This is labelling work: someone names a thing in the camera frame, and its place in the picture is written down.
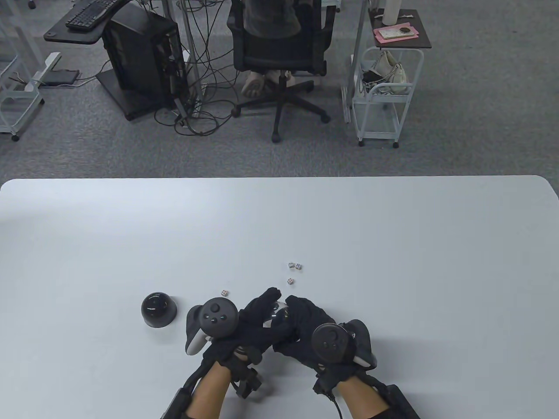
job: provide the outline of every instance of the white tabletop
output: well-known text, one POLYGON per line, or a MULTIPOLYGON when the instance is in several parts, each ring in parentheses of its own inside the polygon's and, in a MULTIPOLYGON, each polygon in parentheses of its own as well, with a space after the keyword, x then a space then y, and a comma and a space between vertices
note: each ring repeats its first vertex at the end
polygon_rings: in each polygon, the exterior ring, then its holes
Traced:
MULTIPOLYGON (((555 417, 558 249, 540 177, 10 181, 1 416, 159 419, 200 364, 188 309, 274 286, 363 320, 374 374, 422 419, 555 417), (154 291, 179 305, 163 329, 140 314, 154 291)), ((337 417, 309 369, 267 353, 258 370, 222 418, 337 417)))

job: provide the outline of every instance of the black keyboard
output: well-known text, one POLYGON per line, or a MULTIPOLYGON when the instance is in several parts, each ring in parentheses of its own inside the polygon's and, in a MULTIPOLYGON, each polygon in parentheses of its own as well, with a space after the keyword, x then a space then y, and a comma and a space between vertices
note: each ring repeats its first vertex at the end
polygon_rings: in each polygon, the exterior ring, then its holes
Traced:
POLYGON ((114 8, 126 2, 128 0, 93 0, 66 22, 66 27, 77 31, 90 32, 114 8))

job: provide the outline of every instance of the paper towel roll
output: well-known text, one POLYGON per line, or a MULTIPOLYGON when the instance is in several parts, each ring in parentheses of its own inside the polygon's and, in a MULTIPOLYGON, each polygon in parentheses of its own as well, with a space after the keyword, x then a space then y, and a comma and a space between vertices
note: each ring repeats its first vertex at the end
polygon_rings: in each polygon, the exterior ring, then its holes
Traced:
POLYGON ((382 23, 384 25, 392 26, 396 24, 401 5, 402 0, 386 0, 385 12, 382 18, 382 23))

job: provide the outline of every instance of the black glove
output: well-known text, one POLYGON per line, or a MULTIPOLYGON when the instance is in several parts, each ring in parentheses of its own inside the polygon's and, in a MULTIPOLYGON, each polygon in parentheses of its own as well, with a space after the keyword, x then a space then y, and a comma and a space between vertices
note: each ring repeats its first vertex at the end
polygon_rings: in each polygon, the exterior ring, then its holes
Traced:
POLYGON ((289 323, 270 328, 262 326, 270 317, 273 305, 280 297, 279 289, 268 288, 260 297, 248 303, 246 308, 239 311, 239 325, 235 332, 230 336, 212 340, 211 346, 204 352, 204 361, 218 361, 223 364, 237 351, 241 354, 246 353, 248 364, 258 364, 262 354, 272 344, 293 333, 293 327, 289 323))
POLYGON ((335 387, 340 381, 346 381, 360 370, 355 363, 325 364, 311 346, 311 336, 315 329, 324 323, 335 323, 326 312, 306 298, 289 296, 287 323, 294 327, 293 335, 273 345, 274 351, 295 358, 301 364, 315 370, 319 376, 327 379, 329 386, 335 387))

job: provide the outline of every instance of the black computer case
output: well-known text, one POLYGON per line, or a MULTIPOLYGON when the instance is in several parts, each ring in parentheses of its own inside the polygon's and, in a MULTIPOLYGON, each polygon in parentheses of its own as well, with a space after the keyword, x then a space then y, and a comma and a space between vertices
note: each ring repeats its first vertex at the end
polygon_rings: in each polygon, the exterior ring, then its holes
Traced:
POLYGON ((175 22, 133 4, 120 9, 103 32, 120 88, 153 100, 155 108, 186 97, 186 66, 173 59, 173 37, 179 39, 175 22))

